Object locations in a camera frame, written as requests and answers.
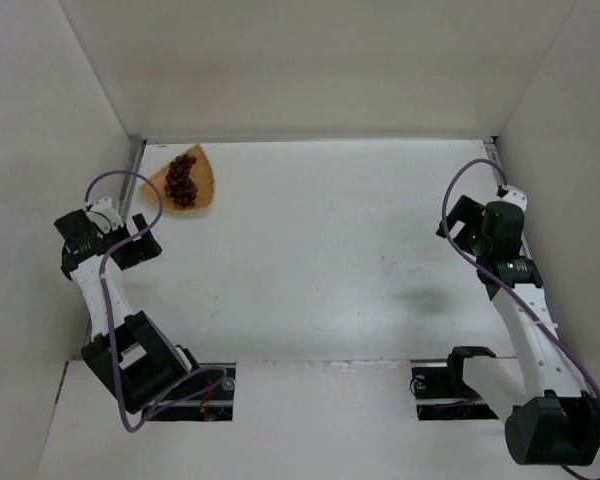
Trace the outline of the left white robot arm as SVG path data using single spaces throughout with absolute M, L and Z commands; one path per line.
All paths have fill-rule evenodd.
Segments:
M 61 271 L 80 288 L 90 314 L 90 340 L 81 348 L 82 359 L 125 410 L 135 414 L 199 364 L 144 311 L 130 306 L 122 272 L 162 254 L 145 230 L 144 216 L 132 220 L 137 238 L 114 208 L 92 204 L 60 217 L 54 226 L 64 240 Z

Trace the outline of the dark red fake grapes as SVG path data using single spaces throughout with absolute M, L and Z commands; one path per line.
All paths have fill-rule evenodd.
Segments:
M 176 157 L 170 162 L 165 177 L 165 195 L 180 207 L 193 207 L 196 202 L 198 186 L 190 174 L 197 159 L 189 154 Z

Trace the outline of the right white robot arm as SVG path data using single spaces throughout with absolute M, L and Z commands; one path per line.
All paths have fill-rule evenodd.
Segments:
M 503 422 L 515 463 L 589 466 L 600 447 L 600 402 L 552 341 L 542 277 L 521 252 L 525 208 L 518 191 L 485 205 L 461 196 L 440 221 L 439 237 L 462 226 L 454 242 L 476 261 L 522 374 L 511 377 L 487 347 L 456 347 L 448 357 L 451 381 L 475 391 Z

